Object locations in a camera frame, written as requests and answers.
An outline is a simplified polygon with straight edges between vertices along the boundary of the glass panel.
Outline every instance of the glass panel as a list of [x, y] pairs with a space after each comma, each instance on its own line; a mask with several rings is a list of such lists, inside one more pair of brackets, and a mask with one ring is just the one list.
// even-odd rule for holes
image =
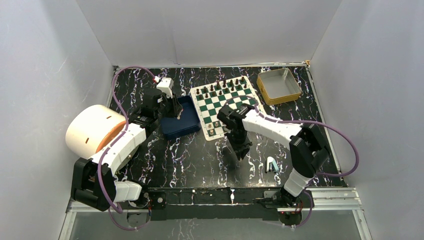
[[[129, 227], [127, 214], [113, 214], [117, 222]], [[137, 225], [146, 215], [130, 215], [128, 221]], [[356, 240], [361, 239], [351, 210], [314, 211], [304, 226], [291, 229], [267, 224], [260, 219], [178, 219], [152, 221], [138, 231], [116, 227], [107, 212], [78, 212], [70, 239], [176, 239], [176, 240]]]

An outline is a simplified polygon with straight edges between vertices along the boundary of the white enclosure panel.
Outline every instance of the white enclosure panel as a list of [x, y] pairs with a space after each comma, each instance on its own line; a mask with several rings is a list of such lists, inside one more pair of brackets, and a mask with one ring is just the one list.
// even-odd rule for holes
[[311, 59], [341, 0], [77, 0], [112, 64]]
[[105, 104], [112, 65], [74, 0], [0, 3], [0, 239], [58, 239], [78, 157], [65, 144]]
[[164, 5], [168, 0], [76, 0], [113, 65], [177, 63]]
[[178, 63], [207, 66], [310, 60], [340, 2], [174, 0], [166, 8]]
[[[424, 1], [344, 0], [312, 61], [327, 123], [357, 144], [355, 186], [374, 239], [423, 239]], [[345, 172], [347, 143], [331, 134]]]

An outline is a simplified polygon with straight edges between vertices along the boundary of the floor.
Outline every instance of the floor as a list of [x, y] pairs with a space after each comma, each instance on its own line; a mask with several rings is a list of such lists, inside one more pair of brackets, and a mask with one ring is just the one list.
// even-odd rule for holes
[[[282, 67], [202, 67], [202, 68], [152, 68], [153, 74], [174, 80], [173, 91], [186, 96], [190, 88], [211, 84], [217, 79], [248, 76], [256, 89], [267, 114], [283, 120], [316, 120], [321, 116], [305, 66], [289, 66], [301, 86], [302, 95], [297, 101], [268, 106], [263, 102], [256, 84], [258, 73]], [[128, 113], [143, 101], [145, 91], [152, 89], [151, 77], [142, 70], [129, 69], [118, 78], [115, 86], [117, 98]], [[110, 108], [119, 112], [112, 101]], [[243, 161], [233, 159], [226, 139], [206, 141], [202, 131], [166, 140], [158, 129], [140, 147], [126, 167], [120, 170], [120, 179], [134, 179], [155, 188], [200, 187], [276, 187], [288, 179], [292, 169], [289, 151], [273, 140], [249, 133], [253, 143]], [[267, 157], [276, 159], [280, 171], [265, 173]], [[322, 166], [326, 173], [337, 173], [331, 157]], [[346, 187], [343, 179], [316, 177], [312, 186]]]

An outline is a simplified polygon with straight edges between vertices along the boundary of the blue container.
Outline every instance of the blue container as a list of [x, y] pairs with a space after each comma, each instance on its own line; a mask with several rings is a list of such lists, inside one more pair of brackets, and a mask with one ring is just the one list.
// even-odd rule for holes
[[195, 133], [202, 128], [192, 98], [190, 96], [182, 96], [177, 100], [183, 109], [180, 119], [164, 117], [160, 121], [163, 135], [168, 140]]

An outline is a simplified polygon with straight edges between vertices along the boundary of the chess board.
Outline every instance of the chess board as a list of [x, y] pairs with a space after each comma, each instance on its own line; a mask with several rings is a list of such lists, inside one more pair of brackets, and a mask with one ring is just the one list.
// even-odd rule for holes
[[[250, 96], [259, 103], [259, 109], [265, 112], [255, 89], [251, 85], [247, 76], [239, 76], [224, 81], [214, 82], [190, 89], [190, 95], [200, 119], [201, 128], [207, 141], [224, 137], [228, 131], [223, 123], [218, 120], [218, 111], [224, 106], [224, 103], [236, 96]], [[229, 102], [229, 107], [236, 109], [243, 103], [254, 105], [253, 99], [247, 97], [238, 97]]]

